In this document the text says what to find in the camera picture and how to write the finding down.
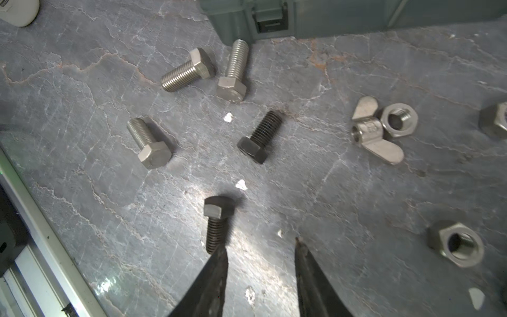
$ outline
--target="nut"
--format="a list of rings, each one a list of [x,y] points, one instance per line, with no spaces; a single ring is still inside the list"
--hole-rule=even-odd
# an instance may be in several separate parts
[[[380,122],[391,137],[400,137],[414,133],[419,117],[417,112],[404,103],[394,103],[382,110]]]
[[[459,267],[479,264],[484,257],[481,238],[464,224],[441,220],[428,228],[428,246]]]
[[[352,127],[352,138],[359,144],[382,139],[384,129],[379,119],[374,117],[360,118]]]
[[[491,105],[481,110],[479,127],[489,136],[507,139],[507,102]]]

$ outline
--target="stainless steel bolt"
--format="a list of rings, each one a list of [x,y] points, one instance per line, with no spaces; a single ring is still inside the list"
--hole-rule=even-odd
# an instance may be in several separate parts
[[[175,92],[189,85],[199,77],[208,79],[215,76],[215,68],[208,54],[200,47],[190,51],[190,60],[165,74],[160,83],[168,92]]]
[[[141,118],[134,118],[127,123],[127,129],[141,149],[139,160],[147,169],[165,165],[171,159],[171,150],[165,142],[157,142],[146,123]]]
[[[218,97],[232,102],[240,102],[245,98],[246,86],[241,82],[241,79],[247,60],[248,44],[243,40],[235,40],[232,44],[225,77],[220,77],[216,88]]]

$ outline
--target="white object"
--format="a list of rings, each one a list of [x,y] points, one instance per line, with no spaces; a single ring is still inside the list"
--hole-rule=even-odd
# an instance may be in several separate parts
[[[224,121],[225,122],[231,122],[232,118],[233,118],[233,115],[232,115],[232,113],[229,112],[228,114],[225,115]]]
[[[0,19],[13,26],[27,26],[39,12],[39,0],[0,0]]]
[[[475,287],[469,289],[468,293],[470,294],[470,299],[472,299],[472,305],[474,306],[474,308],[476,310],[481,309],[482,304],[484,304],[484,299],[486,298],[484,293],[480,289]]]
[[[239,188],[241,190],[247,190],[248,188],[246,187],[246,183],[245,183],[245,180],[239,180],[237,183],[236,183],[236,188]]]

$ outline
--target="bolt head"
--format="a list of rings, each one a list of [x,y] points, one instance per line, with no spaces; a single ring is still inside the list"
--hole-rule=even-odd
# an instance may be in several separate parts
[[[234,214],[234,200],[225,196],[212,196],[204,200],[204,216],[217,219],[229,218]]]
[[[268,153],[246,136],[239,140],[238,148],[241,152],[251,157],[257,164],[264,163],[268,158]]]
[[[216,96],[231,102],[240,102],[245,98],[246,86],[234,77],[220,77],[216,87]]]
[[[149,143],[138,155],[139,160],[147,169],[164,166],[171,157],[171,150],[165,142]]]
[[[198,47],[190,51],[190,59],[202,79],[208,79],[215,76],[215,67],[209,59],[208,53]]]
[[[479,126],[489,136],[507,139],[507,102],[481,110]]]

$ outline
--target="hex bolt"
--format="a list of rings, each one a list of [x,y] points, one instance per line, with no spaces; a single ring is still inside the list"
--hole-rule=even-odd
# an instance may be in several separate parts
[[[240,102],[245,98],[246,86],[241,82],[248,60],[248,43],[235,40],[232,44],[229,64],[225,77],[220,77],[216,95],[231,102]]]
[[[138,158],[147,169],[165,165],[172,157],[171,150],[165,142],[157,142],[141,118],[134,118],[127,123],[127,129],[141,149]]]
[[[275,111],[268,111],[251,137],[244,136],[239,140],[237,145],[239,150],[251,157],[256,163],[264,163],[268,157],[268,153],[264,148],[281,124],[282,118]]]
[[[165,74],[160,83],[168,92],[175,92],[190,85],[199,77],[208,79],[215,76],[215,68],[208,54],[200,47],[190,51],[190,60]]]
[[[206,252],[213,254],[226,242],[229,229],[228,218],[234,214],[234,200],[225,196],[213,196],[204,200],[204,216],[208,218]]]

